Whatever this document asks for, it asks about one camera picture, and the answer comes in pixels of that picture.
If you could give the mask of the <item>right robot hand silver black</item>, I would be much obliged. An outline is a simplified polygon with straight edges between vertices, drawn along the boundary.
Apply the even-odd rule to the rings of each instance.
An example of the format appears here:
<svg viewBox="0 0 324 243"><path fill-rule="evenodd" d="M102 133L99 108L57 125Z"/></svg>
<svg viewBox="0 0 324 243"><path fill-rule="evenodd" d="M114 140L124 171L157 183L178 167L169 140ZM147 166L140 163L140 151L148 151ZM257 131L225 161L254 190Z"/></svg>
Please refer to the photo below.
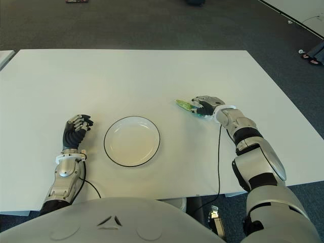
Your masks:
<svg viewBox="0 0 324 243"><path fill-rule="evenodd" d="M200 116L212 115L217 106L225 104L221 99L211 96L197 96L191 102L194 105L190 109L190 112Z"/></svg>

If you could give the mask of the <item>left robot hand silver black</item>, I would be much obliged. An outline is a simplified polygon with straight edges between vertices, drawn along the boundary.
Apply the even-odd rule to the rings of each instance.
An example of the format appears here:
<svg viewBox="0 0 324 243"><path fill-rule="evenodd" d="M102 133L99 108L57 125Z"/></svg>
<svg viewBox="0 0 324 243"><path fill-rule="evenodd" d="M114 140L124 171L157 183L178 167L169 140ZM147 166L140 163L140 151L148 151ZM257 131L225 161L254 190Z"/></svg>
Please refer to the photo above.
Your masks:
<svg viewBox="0 0 324 243"><path fill-rule="evenodd" d="M86 136L87 131L91 130L94 122L89 115L77 114L70 118L64 128L63 132L63 150L76 149Z"/></svg>

